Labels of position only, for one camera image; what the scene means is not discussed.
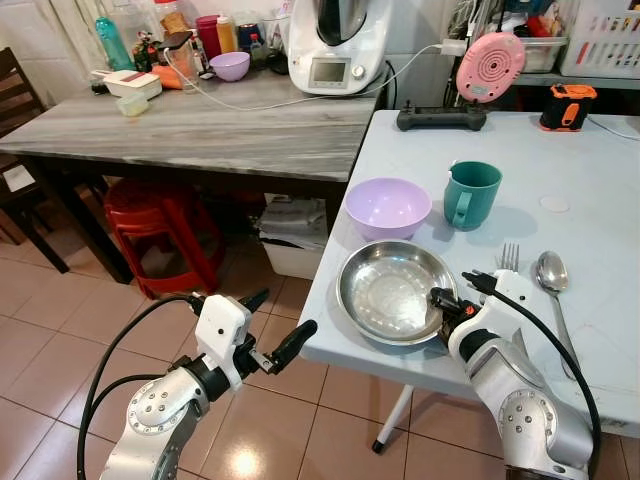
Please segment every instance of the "shelf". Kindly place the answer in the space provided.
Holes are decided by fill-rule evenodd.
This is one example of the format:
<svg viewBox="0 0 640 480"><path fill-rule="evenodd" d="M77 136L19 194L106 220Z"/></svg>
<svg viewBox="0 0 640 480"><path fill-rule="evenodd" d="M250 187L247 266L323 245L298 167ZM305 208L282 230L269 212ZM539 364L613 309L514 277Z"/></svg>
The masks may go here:
<svg viewBox="0 0 640 480"><path fill-rule="evenodd" d="M557 72L521 73L518 78L516 78L514 85L549 87L554 83L585 84L591 85L594 88L640 90L640 80L633 78L564 77Z"/></svg>

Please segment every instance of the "purple bowl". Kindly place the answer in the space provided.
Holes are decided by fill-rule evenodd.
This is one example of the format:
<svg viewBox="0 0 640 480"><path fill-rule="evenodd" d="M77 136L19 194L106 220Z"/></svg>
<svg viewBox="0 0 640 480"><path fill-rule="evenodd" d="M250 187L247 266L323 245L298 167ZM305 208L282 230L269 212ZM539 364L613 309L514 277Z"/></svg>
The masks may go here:
<svg viewBox="0 0 640 480"><path fill-rule="evenodd" d="M216 75L225 82L236 82L249 71L251 56L246 52L223 53L209 60Z"/></svg>
<svg viewBox="0 0 640 480"><path fill-rule="evenodd" d="M431 197L401 178L373 178L353 187L345 205L356 229L367 240L406 239L429 215Z"/></svg>

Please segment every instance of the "silver robot arm segment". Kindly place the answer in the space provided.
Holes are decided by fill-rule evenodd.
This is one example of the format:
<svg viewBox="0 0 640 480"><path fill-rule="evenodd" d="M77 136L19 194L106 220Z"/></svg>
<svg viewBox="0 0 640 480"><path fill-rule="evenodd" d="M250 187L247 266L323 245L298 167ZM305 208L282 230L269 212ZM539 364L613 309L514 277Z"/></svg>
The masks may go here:
<svg viewBox="0 0 640 480"><path fill-rule="evenodd" d="M527 282L508 271L496 276L496 289L527 302ZM431 302L443 310L441 338L494 417L507 478L588 480L593 441L587 421L554 395L524 352L503 338L511 338L521 316L494 297L480 308L437 288Z"/></svg>
<svg viewBox="0 0 640 480"><path fill-rule="evenodd" d="M241 304L221 295L207 297L195 330L200 355L181 358L173 370L136 392L101 480L175 480L182 449L209 404L229 389L237 391L258 369L280 373L317 330L316 322L307 320L273 353L258 353L247 333L251 311L260 303L252 300Z"/></svg>

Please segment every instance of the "pink circular device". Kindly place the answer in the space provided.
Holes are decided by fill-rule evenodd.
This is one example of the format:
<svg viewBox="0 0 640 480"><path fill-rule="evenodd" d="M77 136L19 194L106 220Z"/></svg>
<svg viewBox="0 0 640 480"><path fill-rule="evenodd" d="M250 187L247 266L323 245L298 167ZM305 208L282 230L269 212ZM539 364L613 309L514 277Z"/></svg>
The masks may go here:
<svg viewBox="0 0 640 480"><path fill-rule="evenodd" d="M511 86L524 66L524 46L513 33L488 33L462 59L456 86L469 101L490 102Z"/></svg>

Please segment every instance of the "spoon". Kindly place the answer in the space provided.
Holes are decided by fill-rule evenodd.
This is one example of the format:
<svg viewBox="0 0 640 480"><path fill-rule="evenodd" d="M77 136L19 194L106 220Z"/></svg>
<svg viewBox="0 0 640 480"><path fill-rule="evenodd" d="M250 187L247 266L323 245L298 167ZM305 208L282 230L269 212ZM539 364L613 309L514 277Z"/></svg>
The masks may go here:
<svg viewBox="0 0 640 480"><path fill-rule="evenodd" d="M540 286L555 299L555 303L558 307L558 339L564 348L567 349L567 352L569 352L573 361L576 362L576 365L579 366L578 357L576 355L576 351L573 349L573 344L571 343L571 338L567 331L567 325L564 323L564 315L562 314L562 307L560 306L560 300L558 299L558 294L563 290L566 290L569 286L569 274L557 253L546 251L540 254L536 265L536 279ZM569 368L569 365L563 358L561 359L564 373L570 379L575 380L576 377Z"/></svg>

